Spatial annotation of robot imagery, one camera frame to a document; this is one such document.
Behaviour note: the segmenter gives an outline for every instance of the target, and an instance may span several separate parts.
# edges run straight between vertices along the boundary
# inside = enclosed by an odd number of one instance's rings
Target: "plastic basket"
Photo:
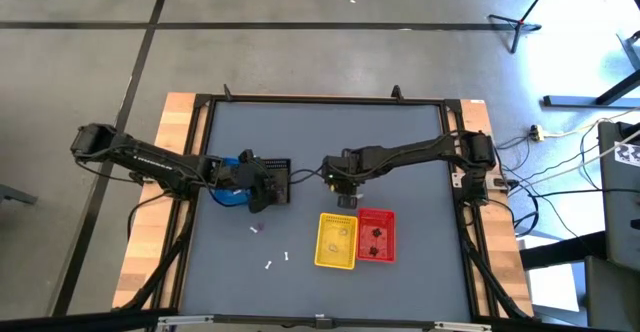
[[[316,241],[316,266],[351,270],[356,265],[358,218],[320,214]]]
[[[361,208],[358,226],[359,260],[396,261],[396,218],[393,211]]]

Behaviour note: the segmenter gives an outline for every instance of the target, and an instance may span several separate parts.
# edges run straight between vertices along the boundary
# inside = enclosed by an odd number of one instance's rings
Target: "blue object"
[[[222,161],[226,165],[237,166],[240,164],[237,158],[223,158]],[[249,198],[251,197],[251,192],[246,189],[238,189],[235,191],[216,189],[213,194],[216,196],[218,201],[222,202],[225,205],[237,206],[237,205],[246,205],[249,203]]]

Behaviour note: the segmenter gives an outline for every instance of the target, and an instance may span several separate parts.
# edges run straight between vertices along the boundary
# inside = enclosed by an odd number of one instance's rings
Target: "white cable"
[[[578,128],[578,129],[575,129],[575,130],[573,130],[573,131],[563,132],[563,133],[545,133],[545,134],[544,134],[544,137],[551,137],[551,138],[561,138],[561,137],[566,137],[566,136],[568,136],[568,135],[572,135],[572,134],[574,134],[574,133],[578,133],[578,132],[580,132],[580,131],[584,131],[584,130],[585,130],[585,129],[587,129],[587,128],[591,128],[591,126],[593,126],[593,125],[597,125],[597,124],[599,124],[600,122],[604,122],[604,121],[610,121],[610,122],[611,122],[611,120],[612,120],[612,119],[614,119],[614,118],[622,117],[622,116],[626,115],[627,113],[631,113],[631,112],[636,111],[636,110],[638,110],[638,109],[640,109],[640,106],[635,107],[635,108],[632,108],[632,109],[630,109],[630,110],[628,110],[628,111],[625,111],[625,112],[622,112],[622,113],[620,113],[620,114],[617,114],[617,115],[615,115],[615,116],[599,118],[599,119],[598,119],[598,120],[596,120],[595,122],[593,122],[593,123],[591,123],[591,124],[588,124],[588,125],[586,125],[586,126],[582,126],[582,127]]]
[[[622,140],[620,143],[627,143],[627,142],[631,141],[632,139],[634,139],[634,138],[635,138],[636,136],[638,136],[638,135],[640,135],[640,130],[636,131],[636,133],[632,134],[631,136],[629,136],[629,137],[625,138],[625,139],[624,139],[624,140]],[[545,177],[545,178],[543,178],[543,179],[541,179],[541,180],[537,180],[537,181],[535,181],[535,182],[531,182],[531,183],[529,183],[529,186],[533,186],[533,185],[536,185],[536,184],[538,184],[538,183],[540,183],[540,182],[548,181],[548,180],[550,180],[550,179],[552,179],[552,178],[555,178],[555,177],[561,176],[561,175],[566,174],[566,173],[569,173],[569,172],[571,172],[571,171],[575,171],[575,170],[577,170],[578,168],[580,168],[580,167],[582,167],[582,166],[586,166],[586,165],[588,165],[589,163],[591,163],[591,162],[593,162],[593,161],[595,161],[595,160],[598,160],[598,159],[600,159],[600,158],[602,158],[602,157],[604,157],[604,156],[608,155],[609,153],[613,152],[613,150],[615,150],[615,149],[616,149],[616,147],[617,147],[617,146],[614,144],[614,145],[613,145],[613,147],[611,147],[611,148],[609,148],[608,150],[606,150],[606,151],[602,152],[602,153],[601,153],[599,156],[597,156],[597,157],[594,157],[594,158],[592,158],[592,159],[590,159],[590,160],[588,160],[588,161],[585,161],[584,163],[580,163],[579,165],[577,165],[577,166],[575,166],[575,167],[573,167],[573,168],[570,168],[570,169],[568,169],[568,170],[566,170],[566,171],[558,172],[558,173],[556,173],[556,174],[554,174],[554,175],[551,175],[551,176],[549,176],[549,177]],[[522,188],[521,188],[521,189],[519,189],[519,190],[517,190],[517,191],[515,191],[515,192],[513,192],[513,193],[512,193],[512,195],[514,195],[514,194],[516,194],[516,193],[518,193],[518,192],[520,192],[520,191],[522,191]]]

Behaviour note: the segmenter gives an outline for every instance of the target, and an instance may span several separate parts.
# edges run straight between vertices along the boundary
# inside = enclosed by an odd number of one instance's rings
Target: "gray tabletop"
[[[291,158],[293,170],[315,169],[343,148],[393,147],[440,133],[434,106],[219,103],[207,153],[251,148]],[[468,321],[447,165],[399,168],[360,192],[361,207],[396,213],[395,264],[357,261],[351,271],[314,265],[320,213],[357,213],[338,208],[319,178],[292,186],[289,205],[258,214],[220,207],[202,193],[181,314]],[[259,223],[263,231],[249,230]]]
[[[618,126],[603,122],[598,125],[600,153],[622,141]],[[614,153],[604,156],[600,162],[602,188],[640,189],[640,167],[615,160]],[[640,218],[638,196],[634,193],[604,193],[605,231],[607,257],[620,265],[640,271],[640,231],[629,223]]]

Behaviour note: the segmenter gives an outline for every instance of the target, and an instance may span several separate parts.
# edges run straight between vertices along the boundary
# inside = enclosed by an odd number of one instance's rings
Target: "red basket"
[[[393,211],[361,208],[358,211],[358,254],[363,261],[396,261],[396,218]]]

